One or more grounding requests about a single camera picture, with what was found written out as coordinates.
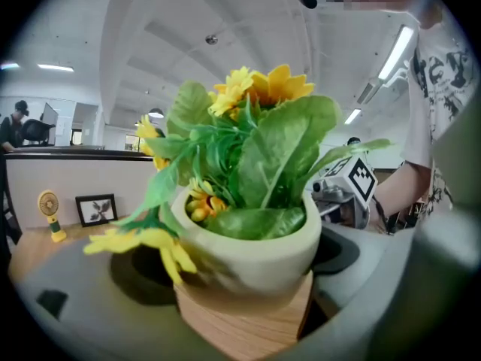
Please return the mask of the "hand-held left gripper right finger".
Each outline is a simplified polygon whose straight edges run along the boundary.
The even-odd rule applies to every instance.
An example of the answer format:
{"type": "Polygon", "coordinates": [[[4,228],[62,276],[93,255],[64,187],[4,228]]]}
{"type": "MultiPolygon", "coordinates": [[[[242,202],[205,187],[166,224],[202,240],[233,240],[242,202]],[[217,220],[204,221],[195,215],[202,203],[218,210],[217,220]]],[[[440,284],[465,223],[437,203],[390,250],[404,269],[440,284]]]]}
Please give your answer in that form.
{"type": "Polygon", "coordinates": [[[333,223],[324,223],[322,234],[354,244],[358,258],[337,274],[314,277],[304,321],[314,323],[316,310],[328,319],[273,360],[366,360],[374,328],[395,294],[413,240],[411,229],[381,235],[333,223]]]}

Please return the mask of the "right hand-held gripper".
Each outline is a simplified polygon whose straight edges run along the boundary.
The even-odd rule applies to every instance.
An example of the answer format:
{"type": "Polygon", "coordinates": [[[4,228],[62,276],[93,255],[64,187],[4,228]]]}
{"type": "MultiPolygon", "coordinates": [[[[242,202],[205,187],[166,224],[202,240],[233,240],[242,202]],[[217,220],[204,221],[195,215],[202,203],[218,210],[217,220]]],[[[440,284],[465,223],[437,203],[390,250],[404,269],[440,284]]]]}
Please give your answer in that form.
{"type": "Polygon", "coordinates": [[[337,161],[313,183],[311,195],[323,220],[364,229],[377,183],[373,170],[357,154],[337,161]]]}

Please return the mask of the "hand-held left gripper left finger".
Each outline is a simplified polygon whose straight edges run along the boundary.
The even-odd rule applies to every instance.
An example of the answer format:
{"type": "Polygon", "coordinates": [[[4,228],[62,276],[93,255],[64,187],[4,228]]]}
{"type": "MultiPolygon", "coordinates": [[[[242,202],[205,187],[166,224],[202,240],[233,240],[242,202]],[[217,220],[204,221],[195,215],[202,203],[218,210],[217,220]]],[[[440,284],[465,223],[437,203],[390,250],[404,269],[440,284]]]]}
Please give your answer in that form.
{"type": "Polygon", "coordinates": [[[224,360],[181,317],[172,287],[141,304],[110,274],[110,254],[86,256],[85,240],[60,248],[16,283],[29,312],[78,360],[224,360]]]}

